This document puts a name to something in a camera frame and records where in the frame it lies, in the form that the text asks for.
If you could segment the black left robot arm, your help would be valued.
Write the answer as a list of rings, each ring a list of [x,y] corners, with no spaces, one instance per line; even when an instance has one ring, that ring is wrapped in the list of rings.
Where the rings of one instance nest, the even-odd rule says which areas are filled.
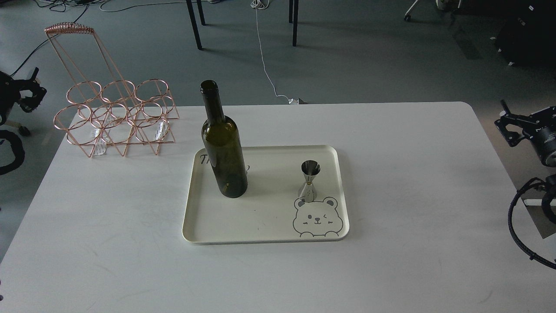
[[[30,113],[34,111],[46,95],[47,90],[40,86],[36,79],[39,69],[36,67],[28,79],[15,80],[3,71],[0,74],[0,114],[1,125],[9,125],[18,129],[23,136],[30,136],[30,131],[20,123],[10,121],[8,116],[15,103],[18,103],[22,111]],[[15,133],[8,130],[0,131],[1,142],[8,141],[14,155],[14,161],[0,168],[0,174],[12,172],[20,167],[25,158],[22,140]]]

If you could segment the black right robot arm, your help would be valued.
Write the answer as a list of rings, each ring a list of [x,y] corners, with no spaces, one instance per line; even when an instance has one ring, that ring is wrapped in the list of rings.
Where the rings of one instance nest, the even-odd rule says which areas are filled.
[[[556,154],[556,108],[554,106],[546,107],[540,111],[531,113],[528,116],[524,116],[511,113],[505,100],[501,100],[500,103],[503,111],[500,113],[499,119],[494,121],[494,124],[508,145],[510,147],[515,147],[522,140],[528,140],[534,148],[541,164],[549,168],[554,168]],[[540,207],[548,221],[552,224],[556,222],[556,216],[552,210],[552,201],[555,200],[556,196],[555,175],[550,175],[546,177],[545,180],[534,177],[528,180],[516,191],[515,196],[510,202],[507,214],[509,233],[515,244],[530,258],[531,261],[536,261],[546,267],[555,269],[555,262],[548,261],[546,258],[543,258],[536,252],[532,251],[520,240],[513,227],[514,207],[516,206],[518,199],[526,191],[531,189],[544,191]]]

